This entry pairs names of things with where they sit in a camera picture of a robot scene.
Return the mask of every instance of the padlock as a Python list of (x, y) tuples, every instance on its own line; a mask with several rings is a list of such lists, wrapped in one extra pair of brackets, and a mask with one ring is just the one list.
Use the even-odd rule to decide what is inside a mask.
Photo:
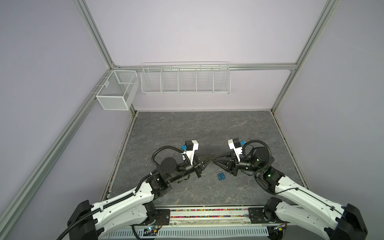
[(221, 171), (220, 169), (217, 170), (217, 176), (218, 176), (218, 179), (219, 179), (220, 181), (225, 179), (224, 173), (223, 173), (223, 171)]

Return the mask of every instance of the gray marble floor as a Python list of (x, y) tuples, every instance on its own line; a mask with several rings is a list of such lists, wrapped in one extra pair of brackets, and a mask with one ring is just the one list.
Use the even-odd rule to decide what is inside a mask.
[[(236, 137), (265, 141), (275, 158), (272, 165), (301, 184), (270, 112), (140, 112), (115, 175), (111, 197), (134, 188), (144, 175), (155, 169), (151, 156), (159, 147), (179, 148), (186, 140), (197, 140), (198, 155), (219, 155), (229, 151), (227, 140)], [(182, 161), (180, 154), (172, 150), (160, 152), (156, 160), (161, 162), (165, 157)], [(189, 180), (172, 184), (173, 189), (156, 199), (155, 205), (264, 205), (272, 197), (252, 176), (241, 172), (236, 177), (225, 173), (226, 179), (219, 181), (218, 169), (210, 163), (201, 178), (192, 174)]]

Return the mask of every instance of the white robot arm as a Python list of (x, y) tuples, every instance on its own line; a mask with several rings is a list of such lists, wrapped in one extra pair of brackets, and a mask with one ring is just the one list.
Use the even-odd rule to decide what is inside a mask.
[[(261, 143), (263, 147), (252, 147), (246, 154), (245, 147)], [(237, 154), (233, 145), (243, 145), (242, 154)], [(230, 152), (217, 157), (213, 162), (225, 171), (237, 176), (238, 170), (251, 171), (256, 182), (268, 193), (283, 196), (304, 209), (292, 207), (281, 199), (272, 197), (264, 206), (263, 218), (274, 222), (281, 220), (301, 226), (331, 240), (364, 240), (368, 233), (360, 211), (351, 204), (341, 204), (325, 199), (295, 183), (271, 164), (274, 158), (268, 145), (260, 140), (240, 142), (238, 138), (228, 141)]]
[[(92, 205), (88, 200), (80, 203), (67, 222), (68, 228), (57, 239), (61, 240), (69, 233), (71, 240), (97, 240), (127, 226), (156, 225), (158, 211), (152, 201), (170, 191), (170, 183), (184, 176), (195, 172), (201, 177), (202, 171), (215, 157), (212, 154), (196, 156), (197, 141), (186, 141), (185, 146), (187, 148), (183, 150), (164, 146), (155, 151), (151, 160), (156, 169), (143, 177), (136, 188)], [(165, 149), (181, 153), (185, 161), (177, 163), (175, 159), (167, 157), (158, 164), (155, 156)]]

